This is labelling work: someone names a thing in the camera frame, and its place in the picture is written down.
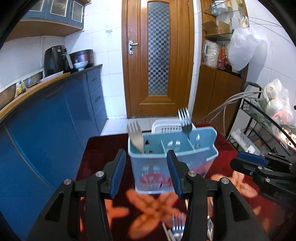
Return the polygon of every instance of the cardboard box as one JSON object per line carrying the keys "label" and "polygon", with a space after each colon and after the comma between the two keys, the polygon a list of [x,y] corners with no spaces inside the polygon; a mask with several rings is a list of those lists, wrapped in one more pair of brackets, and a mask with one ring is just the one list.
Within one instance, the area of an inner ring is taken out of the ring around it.
{"label": "cardboard box", "polygon": [[222,21],[219,21],[219,26],[217,26],[214,21],[203,23],[202,28],[206,31],[207,36],[215,34],[228,34],[230,32],[229,24]]}

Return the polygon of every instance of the black wire basket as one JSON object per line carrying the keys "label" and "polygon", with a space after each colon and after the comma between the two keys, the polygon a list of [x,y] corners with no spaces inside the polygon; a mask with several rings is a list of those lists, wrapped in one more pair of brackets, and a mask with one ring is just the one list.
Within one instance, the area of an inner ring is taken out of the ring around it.
{"label": "black wire basket", "polygon": [[291,138],[291,130],[287,127],[280,126],[268,115],[266,115],[257,106],[243,99],[241,109],[268,131],[277,142],[283,147],[289,156],[294,156],[296,153],[296,143]]}

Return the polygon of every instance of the drawer handle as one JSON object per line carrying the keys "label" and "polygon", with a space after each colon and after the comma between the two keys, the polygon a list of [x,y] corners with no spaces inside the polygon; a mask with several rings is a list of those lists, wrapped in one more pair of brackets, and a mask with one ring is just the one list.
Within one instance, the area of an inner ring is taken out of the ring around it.
{"label": "drawer handle", "polygon": [[57,90],[55,90],[54,92],[50,93],[49,95],[45,96],[45,98],[49,98],[50,96],[56,94],[57,92],[59,92],[62,89],[62,87],[58,88]]}
{"label": "drawer handle", "polygon": [[84,78],[85,76],[86,76],[86,74],[83,74],[83,75],[77,77],[77,79],[82,79],[82,78]]}

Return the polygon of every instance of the checkered glass panel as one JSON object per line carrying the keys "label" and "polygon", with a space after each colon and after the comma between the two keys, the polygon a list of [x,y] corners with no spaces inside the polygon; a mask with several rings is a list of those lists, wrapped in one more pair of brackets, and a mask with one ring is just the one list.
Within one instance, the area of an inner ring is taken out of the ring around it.
{"label": "checkered glass panel", "polygon": [[168,94],[170,52],[169,4],[148,3],[148,94]]}

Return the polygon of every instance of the hanging plastic bag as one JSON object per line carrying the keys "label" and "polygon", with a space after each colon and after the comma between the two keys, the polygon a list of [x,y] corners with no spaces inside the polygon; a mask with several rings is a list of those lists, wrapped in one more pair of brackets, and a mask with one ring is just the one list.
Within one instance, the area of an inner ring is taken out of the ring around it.
{"label": "hanging plastic bag", "polygon": [[243,18],[240,27],[235,29],[229,44],[228,59],[232,68],[242,70],[250,62],[256,47],[264,41],[255,29],[246,28],[247,19]]}
{"label": "hanging plastic bag", "polygon": [[289,92],[279,79],[265,86],[263,98],[266,103],[265,113],[276,123],[281,125],[294,125],[294,116],[289,102]]}
{"label": "hanging plastic bag", "polygon": [[217,67],[217,60],[220,54],[219,44],[211,41],[204,41],[202,48],[205,65],[210,67]]}

